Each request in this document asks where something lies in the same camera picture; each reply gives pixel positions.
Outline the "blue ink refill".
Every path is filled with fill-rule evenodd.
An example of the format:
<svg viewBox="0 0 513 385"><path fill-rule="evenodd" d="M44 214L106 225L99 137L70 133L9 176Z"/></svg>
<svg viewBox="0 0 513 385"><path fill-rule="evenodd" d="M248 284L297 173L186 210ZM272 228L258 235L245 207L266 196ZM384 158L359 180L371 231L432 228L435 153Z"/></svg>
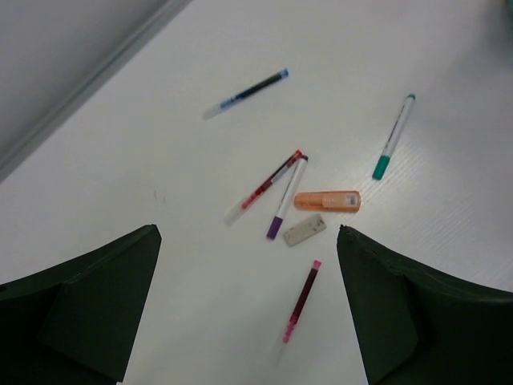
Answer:
<svg viewBox="0 0 513 385"><path fill-rule="evenodd" d="M208 108L204 113L202 114L202 117L204 120L209 120L213 118L214 116L219 115L220 113L228 110L229 108L232 108L233 106L237 105L238 103L241 103L242 101L248 99L249 97L255 95L256 93L264 90L265 88L271 87L273 84L280 82L283 79L286 79L289 77L289 70L287 68L282 69L281 71L278 71L277 73L269 76L267 79L264 79L260 81L259 83L256 83L252 85L251 87L233 95L230 96L227 99L224 99L220 101L219 103L216 103L214 106Z"/></svg>

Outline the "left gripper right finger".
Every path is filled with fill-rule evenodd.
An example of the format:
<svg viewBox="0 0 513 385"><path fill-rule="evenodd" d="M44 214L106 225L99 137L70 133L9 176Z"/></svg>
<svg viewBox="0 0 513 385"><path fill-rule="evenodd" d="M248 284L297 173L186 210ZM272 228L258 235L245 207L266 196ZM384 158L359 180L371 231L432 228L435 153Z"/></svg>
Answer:
<svg viewBox="0 0 513 385"><path fill-rule="evenodd" d="M337 256L370 384L510 384L512 294L343 225Z"/></svg>

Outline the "grey eraser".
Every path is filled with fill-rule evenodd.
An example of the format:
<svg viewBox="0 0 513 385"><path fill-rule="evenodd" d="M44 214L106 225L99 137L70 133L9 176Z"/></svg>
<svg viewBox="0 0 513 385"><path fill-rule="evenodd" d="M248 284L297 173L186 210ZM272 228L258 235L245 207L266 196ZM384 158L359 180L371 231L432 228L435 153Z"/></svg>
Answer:
<svg viewBox="0 0 513 385"><path fill-rule="evenodd" d="M327 224L325 220L321 214L317 213L286 230L283 234L283 238L287 246L293 247L324 231L326 228Z"/></svg>

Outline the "dark red ink refill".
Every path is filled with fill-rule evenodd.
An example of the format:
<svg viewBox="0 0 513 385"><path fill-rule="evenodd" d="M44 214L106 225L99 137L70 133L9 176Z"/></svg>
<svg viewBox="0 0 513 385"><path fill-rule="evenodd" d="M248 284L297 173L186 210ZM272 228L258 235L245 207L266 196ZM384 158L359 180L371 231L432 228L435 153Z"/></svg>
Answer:
<svg viewBox="0 0 513 385"><path fill-rule="evenodd" d="M295 331L299 319L301 317L301 313L305 307L305 304L308 300L309 293L313 287L313 283L316 280L319 269L321 268L321 261L314 260L311 268L309 270L308 276L305 279L304 285L301 287L301 292L297 298L297 301L293 307L293 311L289 316L289 320L285 325L285 330L281 336L281 347L277 354L276 365L279 364L281 360L281 356L283 355L285 348L288 346L290 339L292 338L293 332Z"/></svg>

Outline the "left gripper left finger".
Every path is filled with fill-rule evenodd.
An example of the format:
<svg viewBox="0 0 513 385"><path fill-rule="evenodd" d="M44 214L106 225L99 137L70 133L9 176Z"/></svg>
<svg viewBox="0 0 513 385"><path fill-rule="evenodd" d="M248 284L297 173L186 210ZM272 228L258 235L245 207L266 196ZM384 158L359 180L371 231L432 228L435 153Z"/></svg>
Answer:
<svg viewBox="0 0 513 385"><path fill-rule="evenodd" d="M145 225L1 285L3 384L123 382L160 252Z"/></svg>

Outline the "purple capped white marker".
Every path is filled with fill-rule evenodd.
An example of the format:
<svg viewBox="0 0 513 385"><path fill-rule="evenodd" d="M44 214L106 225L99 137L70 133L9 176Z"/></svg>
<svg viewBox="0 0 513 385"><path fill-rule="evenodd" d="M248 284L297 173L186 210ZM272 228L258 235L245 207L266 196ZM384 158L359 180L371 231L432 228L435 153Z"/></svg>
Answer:
<svg viewBox="0 0 513 385"><path fill-rule="evenodd" d="M281 198L281 203L279 204L273 220L269 226L268 232L266 234L267 239L274 240L276 238L285 219L286 213L288 212L289 207L293 202L293 198L296 194L299 184L301 183L301 178L305 173L308 162L309 158L307 155L302 155L297 162L297 166L295 167L291 179L285 189L284 195Z"/></svg>

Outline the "green capped white marker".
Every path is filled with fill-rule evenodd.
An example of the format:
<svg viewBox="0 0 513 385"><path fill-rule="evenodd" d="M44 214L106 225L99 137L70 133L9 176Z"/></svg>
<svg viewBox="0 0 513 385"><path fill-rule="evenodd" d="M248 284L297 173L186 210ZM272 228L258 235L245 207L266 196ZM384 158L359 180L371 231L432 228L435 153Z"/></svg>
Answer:
<svg viewBox="0 0 513 385"><path fill-rule="evenodd" d="M398 114L398 118L394 123L394 126L388 136L385 146L382 149L382 153L379 156L378 162L374 168L372 174L372 178L374 180L381 180L384 177L388 165L390 163L391 157L394 154L395 148L398 145L398 141L400 140L401 134L406 126L407 120L409 119L410 113L412 112L415 101L415 94L409 94L405 98L401 111Z"/></svg>

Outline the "orange highlighter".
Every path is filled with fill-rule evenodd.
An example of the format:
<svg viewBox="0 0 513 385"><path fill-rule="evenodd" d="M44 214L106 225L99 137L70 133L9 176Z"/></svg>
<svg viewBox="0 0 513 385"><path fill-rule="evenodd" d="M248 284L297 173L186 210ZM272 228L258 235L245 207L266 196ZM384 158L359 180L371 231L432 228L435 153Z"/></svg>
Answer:
<svg viewBox="0 0 513 385"><path fill-rule="evenodd" d="M362 203L358 191L300 192L293 200L296 208L318 212L356 213Z"/></svg>

